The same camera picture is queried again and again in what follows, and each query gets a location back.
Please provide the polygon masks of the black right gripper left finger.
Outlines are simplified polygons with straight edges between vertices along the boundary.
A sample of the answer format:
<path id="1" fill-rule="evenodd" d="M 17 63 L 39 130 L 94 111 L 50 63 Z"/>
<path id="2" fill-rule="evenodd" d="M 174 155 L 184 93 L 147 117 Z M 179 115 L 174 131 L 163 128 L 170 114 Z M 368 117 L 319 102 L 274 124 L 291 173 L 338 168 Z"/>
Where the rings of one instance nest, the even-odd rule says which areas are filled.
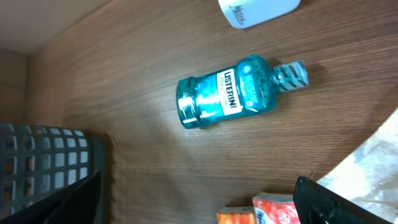
<path id="1" fill-rule="evenodd" d="M 101 197 L 101 173 L 85 177 L 39 200 L 1 224 L 93 224 Z"/>

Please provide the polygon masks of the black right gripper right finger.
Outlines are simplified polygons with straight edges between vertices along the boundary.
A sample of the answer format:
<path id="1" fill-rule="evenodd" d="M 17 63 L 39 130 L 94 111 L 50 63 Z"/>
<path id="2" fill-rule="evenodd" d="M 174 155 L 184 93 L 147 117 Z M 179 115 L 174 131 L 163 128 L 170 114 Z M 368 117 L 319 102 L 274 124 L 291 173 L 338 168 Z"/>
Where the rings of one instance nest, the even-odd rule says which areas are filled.
<path id="1" fill-rule="evenodd" d="M 293 200 L 300 223 L 394 223 L 395 214 L 383 203 L 362 198 L 374 187 L 364 177 L 327 177 L 319 183 L 298 177 Z"/>

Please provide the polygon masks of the red snack packet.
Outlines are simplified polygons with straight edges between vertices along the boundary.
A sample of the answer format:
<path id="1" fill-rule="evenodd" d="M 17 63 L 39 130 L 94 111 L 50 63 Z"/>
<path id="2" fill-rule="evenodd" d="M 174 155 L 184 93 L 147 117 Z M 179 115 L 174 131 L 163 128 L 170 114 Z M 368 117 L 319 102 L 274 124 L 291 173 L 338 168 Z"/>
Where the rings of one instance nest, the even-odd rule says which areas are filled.
<path id="1" fill-rule="evenodd" d="M 293 195 L 263 192 L 252 202 L 257 224 L 300 224 Z"/>

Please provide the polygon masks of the white resealable pouch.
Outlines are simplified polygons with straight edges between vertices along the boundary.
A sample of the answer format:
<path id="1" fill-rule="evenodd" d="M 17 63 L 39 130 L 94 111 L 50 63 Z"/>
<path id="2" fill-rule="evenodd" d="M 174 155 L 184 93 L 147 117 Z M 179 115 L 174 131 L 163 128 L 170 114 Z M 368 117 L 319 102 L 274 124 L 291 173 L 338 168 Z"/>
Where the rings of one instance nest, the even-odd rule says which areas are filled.
<path id="1" fill-rule="evenodd" d="M 361 208 L 397 223 L 397 111 L 317 181 Z"/>

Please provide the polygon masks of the blue mouthwash bottle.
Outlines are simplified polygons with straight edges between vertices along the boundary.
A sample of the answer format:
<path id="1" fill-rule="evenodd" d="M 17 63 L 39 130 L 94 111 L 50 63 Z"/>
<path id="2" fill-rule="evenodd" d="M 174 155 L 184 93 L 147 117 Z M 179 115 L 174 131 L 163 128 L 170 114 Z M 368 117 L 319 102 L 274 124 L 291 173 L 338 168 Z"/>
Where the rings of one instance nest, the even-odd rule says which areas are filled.
<path id="1" fill-rule="evenodd" d="M 176 102 L 184 128 L 205 128 L 220 121 L 273 110 L 277 96 L 309 85 L 302 60 L 270 67 L 251 55 L 236 65 L 201 77 L 180 80 Z"/>

